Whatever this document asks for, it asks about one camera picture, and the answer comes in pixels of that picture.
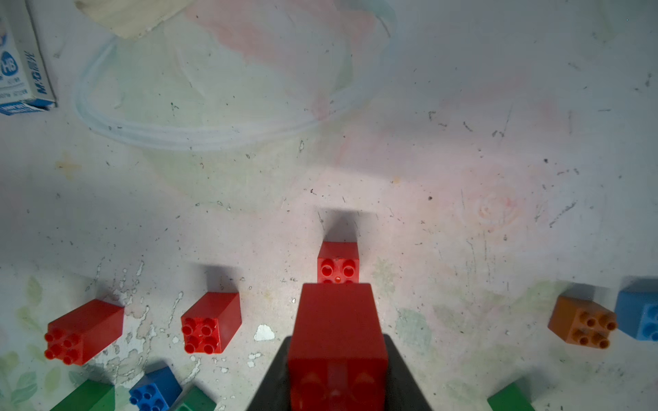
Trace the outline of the light blue long lego brick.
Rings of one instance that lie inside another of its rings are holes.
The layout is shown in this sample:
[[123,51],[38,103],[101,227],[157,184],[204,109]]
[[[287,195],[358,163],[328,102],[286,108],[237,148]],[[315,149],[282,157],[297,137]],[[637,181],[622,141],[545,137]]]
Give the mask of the light blue long lego brick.
[[618,329],[638,341],[657,342],[657,293],[620,291],[615,306]]

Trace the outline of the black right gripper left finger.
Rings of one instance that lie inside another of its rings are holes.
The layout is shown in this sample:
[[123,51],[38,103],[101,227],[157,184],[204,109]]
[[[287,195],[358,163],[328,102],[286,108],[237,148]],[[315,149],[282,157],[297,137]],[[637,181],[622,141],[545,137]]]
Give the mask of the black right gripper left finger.
[[247,411],[291,411],[291,382],[288,353],[291,336],[286,337],[255,392]]

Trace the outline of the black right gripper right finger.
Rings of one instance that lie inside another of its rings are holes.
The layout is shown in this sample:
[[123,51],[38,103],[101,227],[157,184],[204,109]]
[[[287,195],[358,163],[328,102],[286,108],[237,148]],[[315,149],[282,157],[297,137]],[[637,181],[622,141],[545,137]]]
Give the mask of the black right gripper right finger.
[[389,358],[384,409],[386,411],[431,411],[432,408],[393,340],[387,334],[384,335],[384,340]]

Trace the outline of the red base lego brick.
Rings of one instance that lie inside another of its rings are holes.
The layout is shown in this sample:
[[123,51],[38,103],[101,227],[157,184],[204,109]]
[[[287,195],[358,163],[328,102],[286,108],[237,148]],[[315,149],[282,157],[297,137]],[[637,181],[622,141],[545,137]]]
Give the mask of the red base lego brick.
[[317,258],[318,284],[358,284],[360,260],[356,242],[324,241]]

